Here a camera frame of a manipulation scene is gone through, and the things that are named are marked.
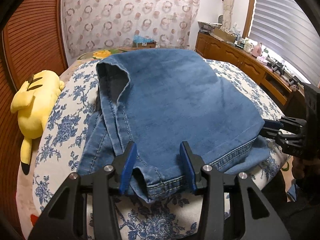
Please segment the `person's right hand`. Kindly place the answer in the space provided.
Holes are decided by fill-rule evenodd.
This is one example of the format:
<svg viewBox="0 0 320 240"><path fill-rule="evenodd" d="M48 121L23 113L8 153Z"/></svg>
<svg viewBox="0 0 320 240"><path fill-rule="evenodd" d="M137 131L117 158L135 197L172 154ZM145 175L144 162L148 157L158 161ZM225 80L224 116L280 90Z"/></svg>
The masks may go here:
<svg viewBox="0 0 320 240"><path fill-rule="evenodd" d="M304 160L294 157L292 161L292 175L295 179L305 177L315 177L319 175L320 161L318 158L313 160Z"/></svg>

